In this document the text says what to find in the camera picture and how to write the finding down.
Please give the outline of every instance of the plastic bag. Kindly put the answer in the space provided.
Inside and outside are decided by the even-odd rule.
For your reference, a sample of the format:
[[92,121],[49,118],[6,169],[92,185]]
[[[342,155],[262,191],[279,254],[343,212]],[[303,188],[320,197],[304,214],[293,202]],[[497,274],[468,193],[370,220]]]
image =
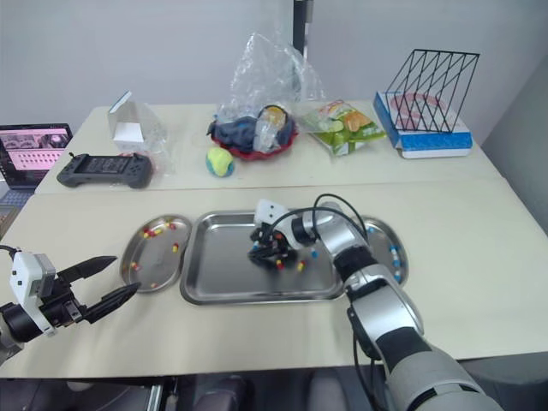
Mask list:
[[152,108],[125,92],[107,114],[110,133],[121,152],[138,152],[152,161],[155,176],[175,172],[168,148],[168,133]]
[[236,67],[230,96],[219,105],[217,123],[245,116],[258,118],[263,108],[272,104],[294,115],[298,104],[307,100],[325,100],[312,66],[291,45],[254,33]]
[[310,110],[299,121],[335,156],[350,154],[367,141],[386,136],[372,119],[342,100]]

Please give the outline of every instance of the transparent plastic bag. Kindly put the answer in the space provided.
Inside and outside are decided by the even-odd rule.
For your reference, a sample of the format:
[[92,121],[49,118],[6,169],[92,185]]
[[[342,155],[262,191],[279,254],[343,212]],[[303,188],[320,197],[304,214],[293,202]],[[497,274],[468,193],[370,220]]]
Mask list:
[[313,67],[291,45],[254,33],[236,67],[229,98],[218,107],[217,123],[235,122],[244,116],[257,118],[271,104],[293,116],[307,100],[325,100]]
[[126,92],[112,105],[107,116],[112,139],[121,152],[138,152],[149,157],[155,177],[175,172],[167,130],[148,104]]

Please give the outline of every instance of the laptop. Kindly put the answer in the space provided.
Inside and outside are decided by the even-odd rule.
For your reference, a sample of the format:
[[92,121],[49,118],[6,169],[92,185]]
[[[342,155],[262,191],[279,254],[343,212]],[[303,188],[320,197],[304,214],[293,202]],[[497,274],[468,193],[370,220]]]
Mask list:
[[68,124],[0,126],[0,172],[9,186],[0,205],[22,208],[71,139]]

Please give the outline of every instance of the laptop screen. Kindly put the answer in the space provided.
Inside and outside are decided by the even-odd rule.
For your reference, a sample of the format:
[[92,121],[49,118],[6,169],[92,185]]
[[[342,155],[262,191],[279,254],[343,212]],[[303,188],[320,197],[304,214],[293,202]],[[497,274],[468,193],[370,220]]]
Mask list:
[[0,170],[11,188],[35,188],[72,138],[68,124],[0,127]]

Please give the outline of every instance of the snack bag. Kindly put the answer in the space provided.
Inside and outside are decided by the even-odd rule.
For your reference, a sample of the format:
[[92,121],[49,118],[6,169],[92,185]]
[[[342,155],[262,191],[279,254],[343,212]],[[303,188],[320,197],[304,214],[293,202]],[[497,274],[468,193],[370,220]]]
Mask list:
[[350,154],[367,141],[386,136],[369,117],[342,100],[309,112],[301,122],[335,156]]

